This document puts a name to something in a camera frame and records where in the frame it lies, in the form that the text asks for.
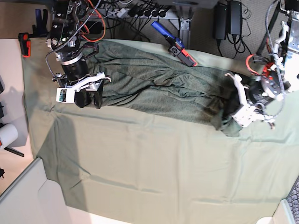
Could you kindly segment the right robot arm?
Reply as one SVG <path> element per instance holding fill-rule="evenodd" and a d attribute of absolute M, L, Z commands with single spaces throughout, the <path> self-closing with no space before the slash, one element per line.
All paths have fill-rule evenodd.
<path fill-rule="evenodd" d="M 52 24 L 47 37 L 49 55 L 54 54 L 63 73 L 52 73 L 59 87 L 56 101 L 75 104 L 79 108 L 102 106 L 103 86 L 110 80 L 104 72 L 91 73 L 87 61 L 99 51 L 97 40 L 81 41 L 89 34 L 87 22 L 100 3 L 90 0 L 58 0 L 52 9 Z"/>

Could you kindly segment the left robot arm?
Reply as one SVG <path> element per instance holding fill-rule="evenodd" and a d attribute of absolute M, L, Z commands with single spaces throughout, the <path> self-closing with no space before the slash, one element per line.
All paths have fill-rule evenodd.
<path fill-rule="evenodd" d="M 103 104 L 213 125 L 225 133 L 255 121 L 274 126 L 276 116 L 268 115 L 266 106 L 284 102 L 286 93 L 299 88 L 299 54 L 291 48 L 295 27 L 282 27 L 280 37 L 268 41 L 271 58 L 264 59 L 264 70 L 251 70 L 250 78 L 213 64 L 188 66 L 170 55 L 103 41 L 93 66 L 112 78 Z"/>

